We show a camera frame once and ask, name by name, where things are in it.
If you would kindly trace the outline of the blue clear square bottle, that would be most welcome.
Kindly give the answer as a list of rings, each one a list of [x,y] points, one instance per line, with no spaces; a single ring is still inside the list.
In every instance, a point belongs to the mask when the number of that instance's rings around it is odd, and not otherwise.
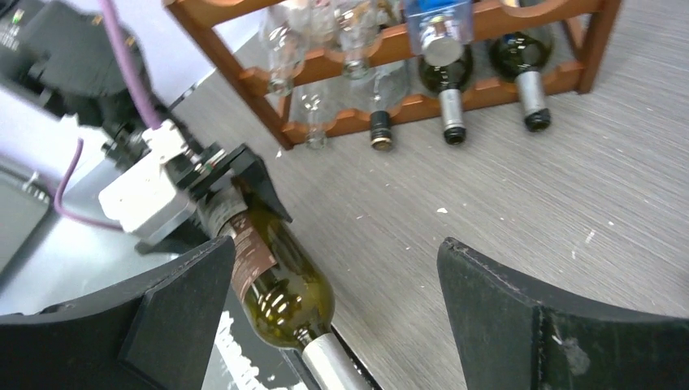
[[[435,67],[458,60],[474,39],[470,0],[407,0],[403,13],[411,52]]]

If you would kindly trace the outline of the clear tapered glass bottle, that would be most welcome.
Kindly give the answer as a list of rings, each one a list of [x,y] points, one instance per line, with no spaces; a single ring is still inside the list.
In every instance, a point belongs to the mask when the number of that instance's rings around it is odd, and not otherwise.
[[[327,144],[327,126],[331,121],[332,99],[325,80],[305,84],[299,98],[306,125],[305,144],[312,150]]]

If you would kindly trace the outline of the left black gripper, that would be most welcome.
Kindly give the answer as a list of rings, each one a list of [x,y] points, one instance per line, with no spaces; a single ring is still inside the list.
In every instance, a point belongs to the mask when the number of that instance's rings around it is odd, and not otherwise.
[[[230,188],[235,174],[271,211],[288,223],[293,221],[275,190],[264,160],[245,143],[232,151],[213,143],[200,154],[178,154],[162,168],[173,187],[188,195],[196,205],[207,203]]]

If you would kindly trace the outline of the clear square slim bottle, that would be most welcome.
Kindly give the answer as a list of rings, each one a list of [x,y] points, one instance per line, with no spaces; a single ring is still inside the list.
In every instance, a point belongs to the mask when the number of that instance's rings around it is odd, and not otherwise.
[[[367,54],[379,34],[376,1],[335,1],[335,35],[331,51],[342,55],[342,76],[364,78],[370,70]]]

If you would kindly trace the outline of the brown wooden wine rack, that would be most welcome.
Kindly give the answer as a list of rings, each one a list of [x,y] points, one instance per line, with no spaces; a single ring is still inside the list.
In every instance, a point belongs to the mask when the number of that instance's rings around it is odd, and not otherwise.
[[[618,1],[168,1],[167,10],[286,149],[520,102],[527,129],[546,98],[587,93]]]

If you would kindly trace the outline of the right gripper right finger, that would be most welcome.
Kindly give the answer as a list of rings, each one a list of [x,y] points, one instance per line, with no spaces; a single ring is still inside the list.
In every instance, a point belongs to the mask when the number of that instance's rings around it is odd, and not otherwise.
[[[449,237],[437,271],[470,389],[685,389],[688,321],[582,297]]]

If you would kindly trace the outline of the olive green wine bottle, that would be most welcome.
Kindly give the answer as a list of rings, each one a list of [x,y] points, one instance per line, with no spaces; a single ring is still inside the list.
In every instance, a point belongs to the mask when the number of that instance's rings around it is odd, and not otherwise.
[[[370,388],[332,331],[332,286],[284,219],[234,185],[202,212],[212,237],[234,241],[231,286],[257,336],[297,353],[322,389]]]

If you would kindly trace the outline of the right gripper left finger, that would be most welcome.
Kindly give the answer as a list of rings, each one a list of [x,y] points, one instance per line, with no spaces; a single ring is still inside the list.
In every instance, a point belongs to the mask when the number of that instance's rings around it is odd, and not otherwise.
[[[2,316],[2,388],[199,389],[234,260],[220,237],[108,288]]]

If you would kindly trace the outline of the dark green wine bottle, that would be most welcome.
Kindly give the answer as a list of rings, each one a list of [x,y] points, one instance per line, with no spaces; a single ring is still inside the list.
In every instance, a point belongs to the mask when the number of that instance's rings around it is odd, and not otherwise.
[[[506,33],[487,42],[488,57],[498,76],[514,84],[522,105],[523,122],[530,132],[551,124],[541,72],[554,48],[550,25]]]

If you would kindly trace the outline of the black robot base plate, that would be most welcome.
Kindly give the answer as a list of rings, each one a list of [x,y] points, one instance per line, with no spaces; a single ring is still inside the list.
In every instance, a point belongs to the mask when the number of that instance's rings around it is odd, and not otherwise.
[[[275,349],[255,334],[230,296],[221,313],[203,389],[318,389],[299,354]]]

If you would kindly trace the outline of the clear slim glass bottle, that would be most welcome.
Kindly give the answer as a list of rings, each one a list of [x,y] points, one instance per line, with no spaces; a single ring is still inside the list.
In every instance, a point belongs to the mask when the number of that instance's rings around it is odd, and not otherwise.
[[[310,45],[309,1],[282,1],[264,10],[259,38],[267,53],[269,93],[288,96]]]

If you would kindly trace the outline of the dark wine bottle cream label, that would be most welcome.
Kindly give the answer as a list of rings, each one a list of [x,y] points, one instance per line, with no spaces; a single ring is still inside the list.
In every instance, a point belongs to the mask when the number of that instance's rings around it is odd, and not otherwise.
[[[473,67],[470,45],[464,45],[461,57],[447,66],[433,66],[424,56],[418,60],[418,75],[422,84],[438,98],[444,141],[448,145],[459,145],[466,140],[462,92],[470,81]]]

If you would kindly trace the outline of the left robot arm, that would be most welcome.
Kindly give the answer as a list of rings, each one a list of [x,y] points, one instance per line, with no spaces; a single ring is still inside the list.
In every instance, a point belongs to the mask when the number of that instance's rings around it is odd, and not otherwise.
[[[45,113],[73,116],[108,136],[104,153],[122,173],[98,200],[125,231],[186,219],[237,182],[287,214],[265,163],[248,146],[200,146],[158,98],[112,3],[95,14],[62,1],[2,2],[1,82]]]

